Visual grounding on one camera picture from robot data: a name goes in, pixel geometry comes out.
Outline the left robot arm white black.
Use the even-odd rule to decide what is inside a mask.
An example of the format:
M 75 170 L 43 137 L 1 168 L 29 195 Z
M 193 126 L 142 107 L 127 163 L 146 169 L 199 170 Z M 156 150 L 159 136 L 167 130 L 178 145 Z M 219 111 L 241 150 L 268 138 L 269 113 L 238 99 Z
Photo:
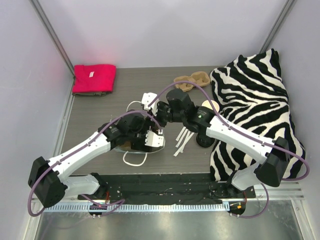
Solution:
M 100 200 L 108 191 L 108 184 L 96 173 L 72 176 L 84 164 L 125 142 L 145 143 L 144 137 L 151 119 L 140 111 L 130 111 L 103 124 L 93 135 L 70 150 L 32 163 L 28 178 L 30 196 L 36 196 L 44 208 L 50 208 L 63 198 L 87 195 Z

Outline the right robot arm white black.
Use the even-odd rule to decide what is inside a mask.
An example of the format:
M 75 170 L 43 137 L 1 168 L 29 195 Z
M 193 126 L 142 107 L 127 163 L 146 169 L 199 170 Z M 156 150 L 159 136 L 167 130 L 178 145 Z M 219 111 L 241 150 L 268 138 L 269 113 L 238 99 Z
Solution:
M 144 109 L 152 112 L 159 124 L 182 123 L 197 134 L 200 146 L 210 146 L 219 140 L 249 155 L 255 163 L 245 169 L 235 170 L 225 183 L 226 193 L 238 197 L 251 186 L 265 184 L 279 187 L 290 161 L 288 141 L 282 137 L 273 140 L 243 129 L 206 106 L 195 105 L 189 95 L 173 89 L 166 102 L 154 93 L 143 95 Z

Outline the light blue paper bag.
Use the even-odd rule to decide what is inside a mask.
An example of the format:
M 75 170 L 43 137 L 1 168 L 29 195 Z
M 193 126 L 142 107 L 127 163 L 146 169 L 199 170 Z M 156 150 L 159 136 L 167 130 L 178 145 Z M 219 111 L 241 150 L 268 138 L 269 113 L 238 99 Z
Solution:
M 164 131 L 143 111 L 141 109 L 138 113 L 128 114 L 116 123 L 124 134 L 124 142 L 114 150 L 123 153 L 123 162 L 132 167 L 142 166 L 149 154 L 161 151 L 166 144 Z M 141 163 L 130 163 L 126 161 L 128 154 L 142 154 L 144 158 Z

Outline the brown cardboard cup carrier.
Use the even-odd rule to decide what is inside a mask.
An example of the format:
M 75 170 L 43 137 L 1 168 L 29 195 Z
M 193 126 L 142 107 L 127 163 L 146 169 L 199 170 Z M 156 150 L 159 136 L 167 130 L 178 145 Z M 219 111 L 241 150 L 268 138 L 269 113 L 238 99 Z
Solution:
M 181 89 L 183 92 L 188 92 L 195 87 L 190 83 L 195 83 L 203 88 L 210 84 L 210 77 L 204 71 L 197 71 L 192 73 L 190 76 L 183 75 L 176 77 L 173 81 L 177 83 L 175 85 L 177 89 Z

